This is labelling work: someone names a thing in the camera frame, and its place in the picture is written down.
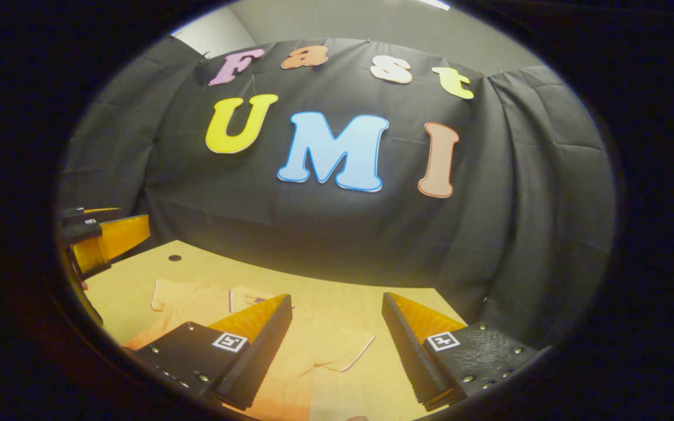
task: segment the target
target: black fabric backdrop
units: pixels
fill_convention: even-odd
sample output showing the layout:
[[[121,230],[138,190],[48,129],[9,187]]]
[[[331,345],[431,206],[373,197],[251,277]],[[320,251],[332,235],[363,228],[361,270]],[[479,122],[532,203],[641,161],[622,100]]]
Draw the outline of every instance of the black fabric backdrop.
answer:
[[[310,45],[326,45],[329,61],[281,69],[291,51]],[[481,315],[532,346],[562,335],[607,264],[615,187],[596,125],[553,72],[531,67],[486,78],[365,40],[260,47],[263,57],[214,87],[207,83],[227,54],[200,62],[178,40],[129,64],[75,131],[60,205],[149,214],[152,238],[134,253],[182,240],[308,277],[433,287],[468,322]],[[407,60],[412,83],[373,77],[378,55]],[[431,67],[469,77],[475,98],[444,91]],[[259,138],[237,154],[211,152],[204,136],[215,103],[244,99],[228,127],[236,134],[256,94],[279,96]],[[323,113],[335,136],[356,115],[390,122],[380,141],[379,192],[338,187],[340,168],[324,184],[277,178],[294,135],[290,117],[306,111]],[[428,162],[426,122],[460,136],[447,199],[417,189]],[[310,160],[307,169],[313,175]]]

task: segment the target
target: yellow letter u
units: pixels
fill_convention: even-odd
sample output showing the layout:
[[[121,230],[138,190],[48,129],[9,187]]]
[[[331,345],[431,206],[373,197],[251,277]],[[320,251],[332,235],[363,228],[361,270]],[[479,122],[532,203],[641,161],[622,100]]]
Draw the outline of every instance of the yellow letter u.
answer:
[[[251,146],[259,136],[267,110],[277,100],[278,97],[274,94],[252,96],[249,100],[251,104],[249,119],[246,121],[246,127],[237,136],[228,136],[228,123],[231,121],[233,111],[243,103],[243,99],[228,98],[218,101],[215,104],[215,114],[207,128],[205,138],[207,147],[218,154],[235,154]]]

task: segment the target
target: wooden table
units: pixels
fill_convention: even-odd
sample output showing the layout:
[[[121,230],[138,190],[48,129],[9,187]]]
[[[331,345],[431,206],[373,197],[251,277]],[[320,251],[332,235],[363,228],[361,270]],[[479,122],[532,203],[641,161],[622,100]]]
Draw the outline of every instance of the wooden table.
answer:
[[[170,255],[182,259],[170,261]],[[381,315],[386,291],[463,321],[433,288],[389,288],[299,277],[172,241],[120,261],[88,279],[86,294],[104,318],[106,332],[118,344],[128,341],[159,317],[158,312],[150,309],[157,278],[202,282],[225,289],[245,285],[276,294],[286,292],[291,294],[294,306],[313,309],[355,330],[374,333],[376,339],[349,370],[339,373],[316,368],[312,420],[345,421],[365,415],[371,421],[393,421],[429,414],[415,400]]]

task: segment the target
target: ceiling light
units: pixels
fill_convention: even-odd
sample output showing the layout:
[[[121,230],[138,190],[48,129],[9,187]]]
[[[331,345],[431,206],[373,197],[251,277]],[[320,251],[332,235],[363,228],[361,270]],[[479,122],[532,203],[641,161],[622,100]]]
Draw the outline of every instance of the ceiling light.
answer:
[[[418,1],[426,3],[426,5],[435,6],[445,11],[449,10],[449,5],[445,5],[444,3],[439,2],[438,0],[418,0]]]

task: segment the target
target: blue letter m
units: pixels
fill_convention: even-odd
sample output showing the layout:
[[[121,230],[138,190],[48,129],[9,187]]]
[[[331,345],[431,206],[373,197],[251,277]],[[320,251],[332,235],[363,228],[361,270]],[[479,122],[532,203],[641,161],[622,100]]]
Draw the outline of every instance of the blue letter m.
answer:
[[[345,158],[345,169],[335,177],[337,185],[345,189],[377,192],[381,179],[376,175],[381,134],[388,121],[376,115],[359,115],[335,139],[321,112],[293,114],[295,135],[288,163],[277,172],[283,181],[302,183],[310,175],[305,169],[305,158],[311,155],[311,164],[319,183],[324,183],[337,164]]]

